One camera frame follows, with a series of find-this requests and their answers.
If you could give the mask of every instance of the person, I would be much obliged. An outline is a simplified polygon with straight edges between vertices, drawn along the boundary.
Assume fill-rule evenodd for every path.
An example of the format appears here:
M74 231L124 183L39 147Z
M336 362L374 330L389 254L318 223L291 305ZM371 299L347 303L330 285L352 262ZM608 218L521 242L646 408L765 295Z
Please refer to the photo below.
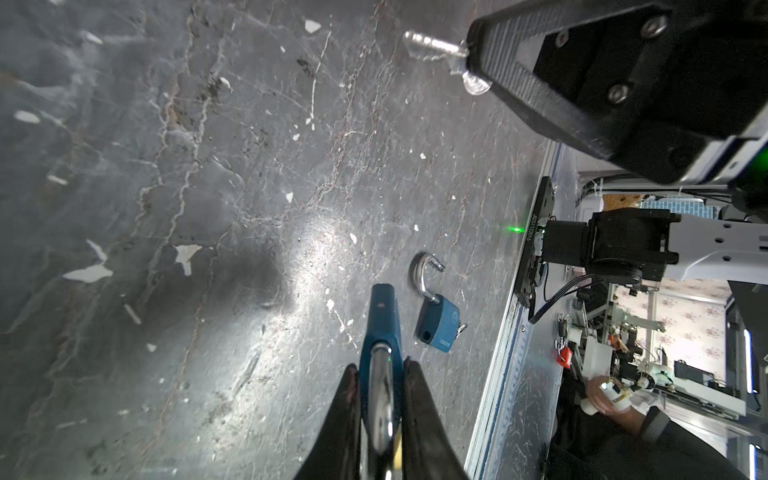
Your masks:
M717 450L670 421L659 408L643 415L630 407L618 411L600 389L599 376L580 384L569 371L558 397L557 429L546 466L551 480L744 480ZM578 399L598 409L585 414Z

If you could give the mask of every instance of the key in padlock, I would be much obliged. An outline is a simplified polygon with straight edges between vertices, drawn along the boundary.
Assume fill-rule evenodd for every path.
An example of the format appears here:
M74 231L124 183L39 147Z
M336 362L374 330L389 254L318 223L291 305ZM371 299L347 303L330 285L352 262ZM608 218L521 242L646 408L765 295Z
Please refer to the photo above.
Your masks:
M570 316L558 316L558 339L554 341L554 350L558 354L558 363L566 369L571 368L573 352L568 348L568 330L571 328Z
M444 296L427 290L424 284L424 270L427 264L432 264L437 270L444 272L445 267L433 255L425 253L419 259L413 270L413 283L416 289L425 297L421 316L416 327L416 335L427 345L434 346L443 352L448 352L453 341L467 328L461 324L458 307Z

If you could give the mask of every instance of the human hand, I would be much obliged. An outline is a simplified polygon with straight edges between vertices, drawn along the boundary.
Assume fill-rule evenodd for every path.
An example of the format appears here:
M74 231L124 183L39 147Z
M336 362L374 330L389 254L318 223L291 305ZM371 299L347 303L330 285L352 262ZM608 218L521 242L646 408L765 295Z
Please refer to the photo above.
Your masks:
M608 399L605 393L603 393L603 389L600 388L600 385L608 382L609 380L611 380L610 377L605 375L596 376L593 379L587 380L584 383L584 386L587 390L587 398L590 402L592 402L592 405L598 409L598 412L602 413L603 415L611 416L625 413L630 409L630 407L627 407L621 411L617 410L614 403Z

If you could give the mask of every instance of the blue padlock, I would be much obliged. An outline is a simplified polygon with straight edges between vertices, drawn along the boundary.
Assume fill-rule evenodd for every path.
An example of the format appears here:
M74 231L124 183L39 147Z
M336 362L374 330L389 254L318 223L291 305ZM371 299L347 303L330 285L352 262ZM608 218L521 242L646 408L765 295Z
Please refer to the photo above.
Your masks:
M427 290L424 285L424 270L427 264L444 272L445 266L433 255L425 253L419 259L413 270L413 283L416 289L425 297L419 322L416 326L417 337L427 345L434 346L443 352L450 351L453 341L467 327L461 324L458 307L442 295L436 295Z

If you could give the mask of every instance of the floral curtain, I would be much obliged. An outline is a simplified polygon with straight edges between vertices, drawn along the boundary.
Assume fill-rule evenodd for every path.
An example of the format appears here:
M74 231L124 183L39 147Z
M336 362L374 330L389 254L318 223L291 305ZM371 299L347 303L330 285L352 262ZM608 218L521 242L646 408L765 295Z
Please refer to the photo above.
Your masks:
M702 296L723 301L722 305L664 295L664 291ZM727 282L722 280L667 280L657 294L656 320L664 322L665 333L656 333L654 353L663 347L669 366L683 360L690 366L712 372L715 378L725 379L725 299L730 295ZM631 296L629 290L619 287L616 301L624 310L647 318L648 295ZM637 341L645 346L647 333L638 329Z

